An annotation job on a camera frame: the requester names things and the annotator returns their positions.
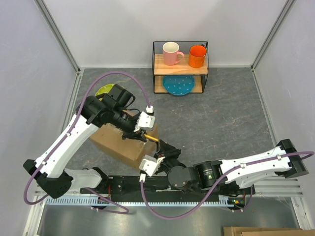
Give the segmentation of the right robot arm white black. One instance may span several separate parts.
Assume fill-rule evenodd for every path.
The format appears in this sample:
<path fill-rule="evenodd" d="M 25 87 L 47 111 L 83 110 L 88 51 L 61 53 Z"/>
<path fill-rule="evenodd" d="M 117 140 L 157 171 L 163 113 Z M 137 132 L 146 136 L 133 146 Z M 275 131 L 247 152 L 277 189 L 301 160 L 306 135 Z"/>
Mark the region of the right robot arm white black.
<path fill-rule="evenodd" d="M 161 142 L 155 158 L 162 158 L 157 173 L 166 173 L 170 185 L 183 192 L 210 189 L 222 195 L 239 195 L 268 177 L 295 178 L 309 172 L 303 162 L 308 153 L 298 152 L 289 139 L 273 149 L 239 159 L 204 161 L 186 166 L 178 158 L 181 151 Z"/>

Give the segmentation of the brown cardboard express box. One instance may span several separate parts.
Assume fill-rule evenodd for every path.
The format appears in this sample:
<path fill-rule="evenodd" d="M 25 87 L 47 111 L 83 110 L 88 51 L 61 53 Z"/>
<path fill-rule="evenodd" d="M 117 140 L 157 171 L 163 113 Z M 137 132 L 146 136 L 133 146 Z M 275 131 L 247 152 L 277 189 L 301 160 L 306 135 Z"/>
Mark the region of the brown cardboard express box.
<path fill-rule="evenodd" d="M 140 113 L 133 114 L 130 111 L 104 112 L 96 121 L 99 129 L 90 136 L 92 143 L 107 155 L 121 161 L 122 163 L 139 168 L 142 158 L 149 155 L 156 148 L 156 143 L 147 140 L 122 139 L 123 131 L 120 126 L 127 122 L 136 123 Z M 146 131 L 146 134 L 157 138 L 158 126 L 155 125 L 153 130 Z"/>

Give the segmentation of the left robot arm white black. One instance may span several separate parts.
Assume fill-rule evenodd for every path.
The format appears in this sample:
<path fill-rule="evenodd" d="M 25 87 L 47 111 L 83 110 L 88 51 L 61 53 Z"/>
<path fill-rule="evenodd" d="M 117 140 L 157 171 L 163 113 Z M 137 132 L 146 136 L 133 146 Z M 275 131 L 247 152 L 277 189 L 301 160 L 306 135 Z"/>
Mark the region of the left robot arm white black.
<path fill-rule="evenodd" d="M 100 168 L 70 170 L 66 165 L 79 147 L 103 125 L 111 124 L 123 131 L 123 139 L 146 141 L 144 133 L 154 126 L 153 107 L 132 116 L 127 108 L 135 96 L 115 84 L 108 93 L 88 96 L 77 108 L 68 127 L 36 160 L 28 159 L 24 169 L 51 198 L 59 198 L 70 189 L 92 188 L 104 193 L 108 176 Z"/>

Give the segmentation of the yellow utility knife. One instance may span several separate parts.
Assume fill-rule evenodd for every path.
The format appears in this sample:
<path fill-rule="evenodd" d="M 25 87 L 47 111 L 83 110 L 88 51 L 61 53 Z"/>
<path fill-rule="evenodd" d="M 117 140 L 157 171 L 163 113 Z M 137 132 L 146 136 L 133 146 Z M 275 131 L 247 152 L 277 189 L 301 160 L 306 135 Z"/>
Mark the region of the yellow utility knife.
<path fill-rule="evenodd" d="M 158 138 L 155 138 L 155 137 L 152 137 L 148 134 L 144 134 L 144 137 L 149 140 L 149 141 L 152 141 L 152 142 L 159 142 L 159 139 Z"/>

